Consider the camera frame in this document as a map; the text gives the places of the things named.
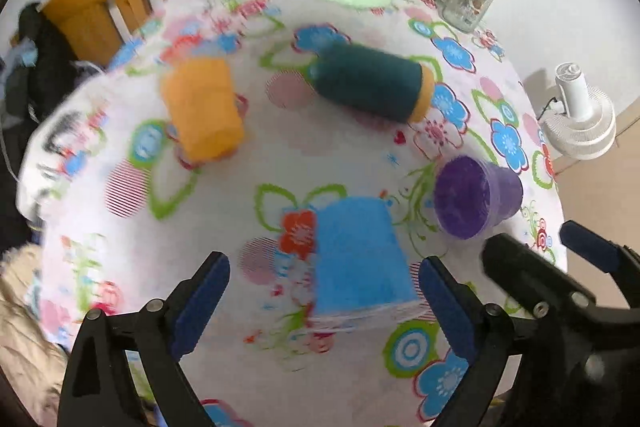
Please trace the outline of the blue plastic cup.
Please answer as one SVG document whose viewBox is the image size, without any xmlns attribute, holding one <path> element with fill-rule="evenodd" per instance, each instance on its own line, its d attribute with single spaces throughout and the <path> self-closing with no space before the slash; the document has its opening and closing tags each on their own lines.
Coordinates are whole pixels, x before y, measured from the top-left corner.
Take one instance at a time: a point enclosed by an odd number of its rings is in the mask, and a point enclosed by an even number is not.
<svg viewBox="0 0 640 427">
<path fill-rule="evenodd" d="M 318 210 L 314 254 L 313 331 L 376 329 L 423 313 L 382 199 L 346 197 Z"/>
</svg>

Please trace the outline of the purple plastic cup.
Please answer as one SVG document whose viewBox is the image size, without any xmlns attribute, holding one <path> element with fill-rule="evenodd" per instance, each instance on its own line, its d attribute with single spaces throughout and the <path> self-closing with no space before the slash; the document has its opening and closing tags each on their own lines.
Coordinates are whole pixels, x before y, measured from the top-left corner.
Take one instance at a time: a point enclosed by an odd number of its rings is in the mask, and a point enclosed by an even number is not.
<svg viewBox="0 0 640 427">
<path fill-rule="evenodd" d="M 523 196 L 520 177 L 509 168 L 458 155 L 439 168 L 433 205 L 445 234 L 457 241 L 472 241 L 512 218 Z"/>
</svg>

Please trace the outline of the orange plastic cup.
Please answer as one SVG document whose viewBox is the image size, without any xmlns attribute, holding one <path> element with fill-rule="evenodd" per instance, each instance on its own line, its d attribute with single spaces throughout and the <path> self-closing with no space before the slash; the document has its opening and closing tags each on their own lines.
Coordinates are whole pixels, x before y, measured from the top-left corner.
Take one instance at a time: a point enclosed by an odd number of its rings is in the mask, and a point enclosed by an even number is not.
<svg viewBox="0 0 640 427">
<path fill-rule="evenodd" d="M 216 160 L 243 142 L 231 69 L 222 58 L 197 56 L 179 62 L 160 80 L 160 95 L 190 161 Z"/>
</svg>

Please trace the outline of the white floor fan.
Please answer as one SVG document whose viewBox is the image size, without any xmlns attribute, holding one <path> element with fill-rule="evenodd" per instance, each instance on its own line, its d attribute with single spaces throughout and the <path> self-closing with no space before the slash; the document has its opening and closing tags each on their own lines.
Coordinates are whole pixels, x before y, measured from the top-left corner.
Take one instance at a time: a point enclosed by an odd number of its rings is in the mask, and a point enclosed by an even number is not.
<svg viewBox="0 0 640 427">
<path fill-rule="evenodd" d="M 554 80 L 560 98 L 541 116 L 544 136 L 563 156 L 581 161 L 603 156 L 616 137 L 613 102 L 590 86 L 575 62 L 556 66 Z"/>
</svg>

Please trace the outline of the floral tablecloth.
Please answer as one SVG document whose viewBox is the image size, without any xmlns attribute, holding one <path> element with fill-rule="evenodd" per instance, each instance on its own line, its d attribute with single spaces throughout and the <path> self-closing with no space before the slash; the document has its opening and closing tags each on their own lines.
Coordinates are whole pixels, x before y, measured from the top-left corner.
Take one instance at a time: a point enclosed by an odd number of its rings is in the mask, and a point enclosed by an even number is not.
<svg viewBox="0 0 640 427">
<path fill-rule="evenodd" d="M 309 67 L 331 43 L 407 57 L 435 78 L 424 121 L 405 126 L 316 95 Z M 245 139 L 202 167 L 183 160 L 160 96 L 163 75 L 198 55 L 232 70 Z M 18 205 L 44 222 L 30 294 L 46 336 L 70 347 L 91 308 L 141 308 L 211 251 L 231 281 L 183 361 L 227 426 L 416 426 L 442 410 L 465 363 L 431 312 L 384 329 L 323 335 L 309 317 L 314 215 L 343 197 L 390 210 L 412 263 L 439 255 L 480 299 L 518 304 L 486 279 L 477 250 L 450 245 L 433 212 L 439 163 L 486 159 L 524 198 L 502 229 L 559 268 L 564 216 L 532 104 L 496 37 L 465 35 L 433 0 L 353 10 L 320 0 L 166 0 L 111 69 L 32 136 Z"/>
</svg>

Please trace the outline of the teal bottle with yellow cap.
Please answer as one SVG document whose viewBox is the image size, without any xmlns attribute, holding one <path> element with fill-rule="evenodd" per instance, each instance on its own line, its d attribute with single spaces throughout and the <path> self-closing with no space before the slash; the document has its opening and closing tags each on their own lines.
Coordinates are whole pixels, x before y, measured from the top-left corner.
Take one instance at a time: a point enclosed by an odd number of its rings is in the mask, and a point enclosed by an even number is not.
<svg viewBox="0 0 640 427">
<path fill-rule="evenodd" d="M 377 49 L 334 42 L 309 69 L 323 98 L 401 124 L 424 118 L 436 80 L 431 69 Z"/>
</svg>

